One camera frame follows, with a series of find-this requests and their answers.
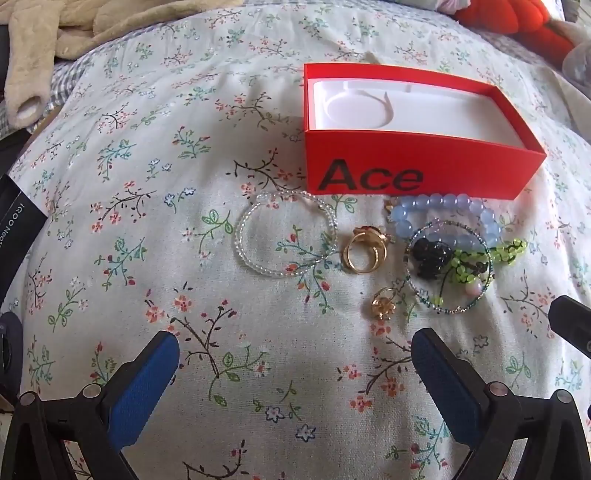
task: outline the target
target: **beige plush toy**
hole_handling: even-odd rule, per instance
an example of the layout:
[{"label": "beige plush toy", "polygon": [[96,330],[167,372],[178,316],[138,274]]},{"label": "beige plush toy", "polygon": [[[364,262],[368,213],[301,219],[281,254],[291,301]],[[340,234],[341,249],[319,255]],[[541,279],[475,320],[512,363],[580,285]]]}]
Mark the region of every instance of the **beige plush toy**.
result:
[{"label": "beige plush toy", "polygon": [[33,124],[49,100],[54,57],[74,60],[138,28],[240,5],[242,0],[0,0],[10,61],[4,87],[8,122]]}]

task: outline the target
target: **ring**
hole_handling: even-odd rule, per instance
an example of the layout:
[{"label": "ring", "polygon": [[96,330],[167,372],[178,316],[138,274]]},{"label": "ring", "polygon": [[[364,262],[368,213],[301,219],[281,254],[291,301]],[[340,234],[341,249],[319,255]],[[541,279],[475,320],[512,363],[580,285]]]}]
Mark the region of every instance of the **ring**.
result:
[{"label": "ring", "polygon": [[371,312],[378,320],[391,320],[396,310],[396,304],[394,303],[394,297],[384,297],[382,292],[394,291],[392,287],[384,287],[382,290],[374,295],[374,299],[371,303]]},{"label": "ring", "polygon": [[[381,265],[386,260],[386,256],[388,255],[386,244],[388,241],[388,237],[374,226],[363,226],[361,228],[356,228],[353,230],[353,238],[343,250],[343,263],[357,275],[371,273],[381,267]],[[374,264],[372,267],[366,270],[361,270],[360,268],[354,266],[349,256],[349,250],[351,246],[357,242],[368,244],[374,252]]]},{"label": "ring", "polygon": [[[473,299],[466,306],[458,305],[454,309],[441,308],[441,305],[435,304],[431,300],[429,300],[429,298],[424,297],[421,294],[421,291],[415,286],[415,284],[413,283],[413,281],[411,279],[410,267],[408,266],[408,258],[411,254],[412,245],[417,238],[420,238],[423,236],[423,232],[425,230],[428,230],[428,229],[430,229],[434,226],[437,226],[437,225],[457,226],[458,228],[462,228],[466,232],[474,235],[476,237],[476,240],[478,240],[481,247],[484,249],[485,257],[488,260],[487,269],[486,269],[488,276],[486,278],[486,283],[483,285],[480,295],[478,295],[475,299]],[[486,293],[489,285],[491,284],[492,278],[493,278],[491,250],[486,246],[486,242],[484,241],[484,239],[478,234],[478,232],[474,231],[473,229],[471,229],[467,225],[464,225],[463,223],[460,223],[460,222],[455,222],[453,220],[440,220],[440,219],[436,218],[436,219],[432,220],[431,222],[429,222],[428,224],[426,224],[423,228],[420,228],[419,230],[415,231],[413,233],[412,237],[410,239],[408,239],[407,246],[404,249],[404,256],[402,257],[402,263],[404,264],[405,282],[410,287],[410,289],[413,291],[413,293],[417,296],[419,302],[421,302],[426,307],[435,310],[437,313],[444,313],[446,315],[453,315],[455,313],[464,313],[464,312],[468,311],[469,309],[471,309],[476,304],[476,302],[478,302],[478,300],[480,300],[484,296],[484,294]]]}]

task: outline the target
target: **red plush toy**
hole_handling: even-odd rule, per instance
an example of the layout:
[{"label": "red plush toy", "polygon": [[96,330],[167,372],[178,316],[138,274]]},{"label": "red plush toy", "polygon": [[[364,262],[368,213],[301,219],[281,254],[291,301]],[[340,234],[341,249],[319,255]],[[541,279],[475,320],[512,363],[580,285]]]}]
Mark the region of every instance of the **red plush toy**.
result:
[{"label": "red plush toy", "polygon": [[574,48],[570,40],[548,26],[550,14],[540,0],[471,0],[470,6],[458,10],[454,17],[465,27],[512,35],[559,70]]}]

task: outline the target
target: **red box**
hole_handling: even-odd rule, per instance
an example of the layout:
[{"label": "red box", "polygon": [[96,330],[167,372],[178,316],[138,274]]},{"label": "red box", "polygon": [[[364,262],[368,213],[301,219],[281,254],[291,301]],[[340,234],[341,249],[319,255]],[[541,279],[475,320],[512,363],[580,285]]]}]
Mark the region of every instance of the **red box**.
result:
[{"label": "red box", "polygon": [[[382,99],[368,93],[381,89],[352,89],[349,85],[392,85],[393,90],[384,90]],[[408,93],[413,92],[415,95],[410,97]],[[392,106],[391,98],[398,103]],[[358,116],[359,102],[363,102],[363,115]],[[415,104],[416,108],[398,110],[398,105]],[[378,112],[375,121],[381,121],[378,117],[384,116],[384,121],[390,122],[387,125],[397,122],[407,128],[414,123],[421,129],[444,131],[466,128],[473,137],[508,140],[503,144],[450,134],[333,125],[345,117],[346,122],[365,125],[374,119],[372,109]],[[447,111],[455,120],[447,121]],[[495,111],[502,120],[495,116]],[[480,117],[480,121],[472,121],[471,115]],[[489,120],[491,128],[484,125]],[[314,194],[466,193],[512,200],[546,157],[525,121],[496,86],[406,67],[355,63],[304,65],[304,132],[308,191]]]}]

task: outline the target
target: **bed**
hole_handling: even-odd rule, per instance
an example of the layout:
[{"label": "bed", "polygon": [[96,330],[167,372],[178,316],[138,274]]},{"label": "bed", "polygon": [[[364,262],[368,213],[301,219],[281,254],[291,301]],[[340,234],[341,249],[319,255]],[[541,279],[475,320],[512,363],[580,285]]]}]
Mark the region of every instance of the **bed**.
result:
[{"label": "bed", "polygon": [[[279,190],[248,233],[256,261],[291,268],[326,241],[323,217],[280,195],[306,185],[302,66],[311,61],[494,83],[544,146],[547,159],[515,201],[486,201],[503,238],[526,239],[528,250],[497,270],[474,309],[448,317],[418,306],[400,245],[371,275],[349,274],[336,254],[277,280],[235,255],[236,221],[261,191]],[[140,479],[446,479],[466,449],[408,353],[429,326],[485,381],[519,395],[569,390],[591,440],[591,365],[548,326],[553,298],[591,294],[591,147],[569,87],[510,39],[369,0],[251,2],[109,44],[11,170],[48,215],[2,306],[24,326],[21,389],[51,399],[104,384],[168,330],[181,364],[124,451]],[[325,200],[341,246],[354,227],[386,223],[382,196]],[[386,286],[397,289],[397,314],[379,322],[368,302]]]}]

